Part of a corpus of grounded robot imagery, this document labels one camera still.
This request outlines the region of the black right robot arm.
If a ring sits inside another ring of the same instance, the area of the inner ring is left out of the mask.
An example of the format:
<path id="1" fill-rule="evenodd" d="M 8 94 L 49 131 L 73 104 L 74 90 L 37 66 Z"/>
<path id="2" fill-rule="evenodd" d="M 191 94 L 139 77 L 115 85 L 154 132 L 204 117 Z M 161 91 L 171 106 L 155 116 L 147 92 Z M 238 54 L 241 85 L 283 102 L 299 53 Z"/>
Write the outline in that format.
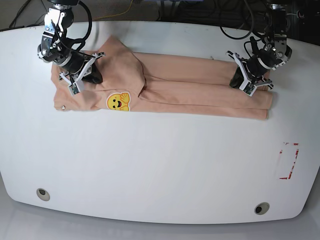
<path id="1" fill-rule="evenodd" d="M 38 57 L 45 63 L 53 63 L 60 70 L 60 78 L 100 84 L 103 77 L 95 62 L 104 54 L 88 54 L 82 51 L 92 30 L 92 15 L 81 0 L 51 0 L 52 7 L 44 17 L 44 32 L 37 48 Z M 68 28 L 74 22 L 72 7 L 81 6 L 87 13 L 88 28 L 82 38 L 68 38 Z"/>

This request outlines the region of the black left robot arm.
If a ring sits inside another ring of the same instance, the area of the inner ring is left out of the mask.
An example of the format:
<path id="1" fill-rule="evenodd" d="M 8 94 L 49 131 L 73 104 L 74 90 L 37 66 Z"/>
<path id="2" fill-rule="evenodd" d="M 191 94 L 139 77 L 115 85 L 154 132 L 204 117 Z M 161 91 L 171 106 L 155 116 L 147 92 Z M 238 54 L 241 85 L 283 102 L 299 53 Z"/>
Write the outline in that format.
<path id="1" fill-rule="evenodd" d="M 226 54 L 237 64 L 229 86 L 252 96 L 259 87 L 273 89 L 272 80 L 265 77 L 270 70 L 285 65 L 291 58 L 292 49 L 287 45 L 287 11 L 290 0 L 265 0 L 267 26 L 264 34 L 255 39 L 250 37 L 245 44 L 251 44 L 253 55 L 248 59 L 238 53 Z"/>

